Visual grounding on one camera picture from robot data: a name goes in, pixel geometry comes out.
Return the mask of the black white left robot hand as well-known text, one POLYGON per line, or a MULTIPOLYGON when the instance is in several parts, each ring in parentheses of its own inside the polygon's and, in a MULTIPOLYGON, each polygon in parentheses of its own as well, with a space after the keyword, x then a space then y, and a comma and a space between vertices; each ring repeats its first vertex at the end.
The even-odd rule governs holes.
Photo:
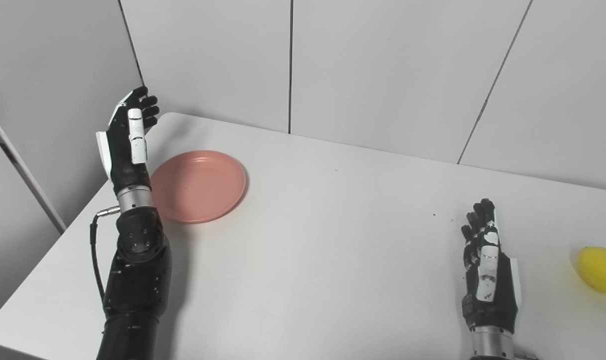
POLYGON ((128 112, 141 111, 142 133, 144 135, 157 125, 160 109, 157 96, 149 95, 146 86, 132 89, 118 101, 108 122, 106 131, 96 133, 99 153, 105 173, 113 184, 114 194, 129 187, 151 188, 150 176, 144 163, 134 163, 131 155, 128 112))

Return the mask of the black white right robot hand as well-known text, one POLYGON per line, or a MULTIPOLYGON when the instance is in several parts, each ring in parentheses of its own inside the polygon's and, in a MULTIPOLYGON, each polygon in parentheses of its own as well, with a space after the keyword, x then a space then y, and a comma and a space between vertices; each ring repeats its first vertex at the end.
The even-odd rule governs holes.
POLYGON ((461 228, 467 294, 461 301, 470 330, 493 326, 515 333, 522 303, 519 264, 504 253, 494 203, 484 198, 467 214, 461 228))

